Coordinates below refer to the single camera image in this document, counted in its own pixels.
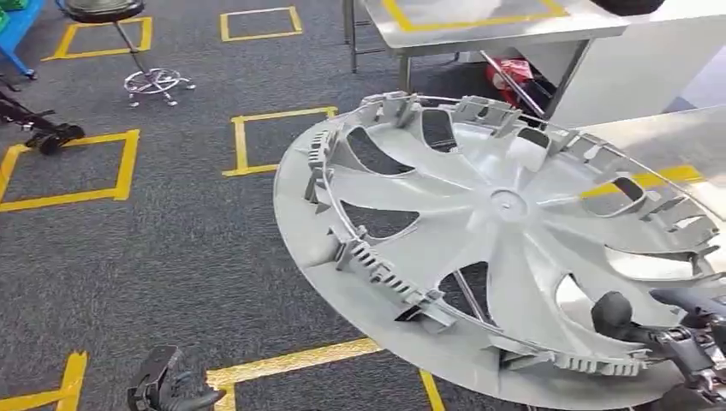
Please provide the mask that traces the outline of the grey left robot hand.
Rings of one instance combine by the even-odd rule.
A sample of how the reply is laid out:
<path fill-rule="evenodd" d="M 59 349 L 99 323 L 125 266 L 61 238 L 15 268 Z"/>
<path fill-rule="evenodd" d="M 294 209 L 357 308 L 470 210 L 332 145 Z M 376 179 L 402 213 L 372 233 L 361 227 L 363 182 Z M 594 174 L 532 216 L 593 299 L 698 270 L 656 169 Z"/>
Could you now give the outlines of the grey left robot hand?
<path fill-rule="evenodd" d="M 202 410 L 226 397 L 226 389 L 212 389 L 193 397 L 179 396 L 180 386 L 191 377 L 191 372 L 171 372 L 181 354 L 176 345 L 151 349 L 126 390 L 129 410 Z"/>

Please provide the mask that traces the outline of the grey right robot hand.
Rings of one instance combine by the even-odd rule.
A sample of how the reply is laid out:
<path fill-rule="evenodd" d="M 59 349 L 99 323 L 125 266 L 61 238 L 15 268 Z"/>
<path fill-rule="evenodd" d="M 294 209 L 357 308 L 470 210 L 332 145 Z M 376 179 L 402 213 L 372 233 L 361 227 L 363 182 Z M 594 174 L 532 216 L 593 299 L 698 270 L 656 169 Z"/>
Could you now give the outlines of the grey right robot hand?
<path fill-rule="evenodd" d="M 724 410 L 725 369 L 714 359 L 725 353 L 725 305 L 687 288 L 659 288 L 650 296 L 686 312 L 678 326 L 641 325 L 632 320 L 633 308 L 619 292 L 610 291 L 592 307 L 597 333 L 629 343 L 643 343 L 673 362 L 684 381 L 660 399 L 638 410 Z"/>

